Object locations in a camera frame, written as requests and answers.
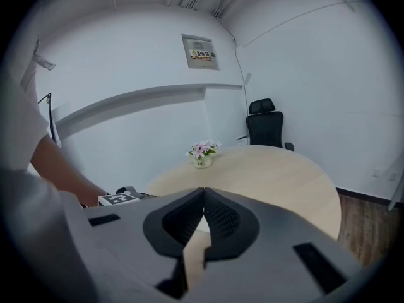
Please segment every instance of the round table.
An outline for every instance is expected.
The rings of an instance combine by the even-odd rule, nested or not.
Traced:
[[[197,187],[280,206],[338,238],[341,205],[335,186],[318,165],[294,151],[270,146],[226,148],[213,156],[211,167],[196,169],[188,161],[162,174],[149,185],[148,193],[163,196]]]

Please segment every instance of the white shirt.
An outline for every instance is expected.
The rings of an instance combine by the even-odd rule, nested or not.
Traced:
[[[30,63],[38,40],[36,17],[38,13],[21,24],[0,69],[0,169],[26,170],[47,135],[48,122],[38,110],[35,85],[27,84],[32,77],[24,77],[27,69],[35,71]]]

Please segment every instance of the baseboard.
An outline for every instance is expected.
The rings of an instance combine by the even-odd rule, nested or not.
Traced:
[[[382,198],[378,198],[376,196],[371,196],[371,195],[367,195],[367,194],[363,194],[363,193],[349,191],[347,189],[340,189],[339,187],[336,187],[336,191],[338,192],[338,194],[349,196],[350,198],[361,199],[364,201],[377,203],[379,205],[388,206],[390,204],[389,199],[382,199]],[[395,208],[404,209],[404,203],[397,202],[395,205]]]

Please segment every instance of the wooden floor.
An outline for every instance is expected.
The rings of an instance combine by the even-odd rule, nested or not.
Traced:
[[[363,267],[373,263],[392,246],[404,212],[361,199],[340,195],[342,221],[338,242],[353,252]]]

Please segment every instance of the wooden table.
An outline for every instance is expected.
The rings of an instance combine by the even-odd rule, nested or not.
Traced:
[[[194,168],[188,161],[156,178],[148,193],[164,196],[211,187],[286,208],[337,239],[341,225],[340,198],[330,178],[296,152],[269,146],[240,146],[213,156],[213,165]],[[184,249],[189,288],[203,276],[204,250],[210,247],[205,218]]]

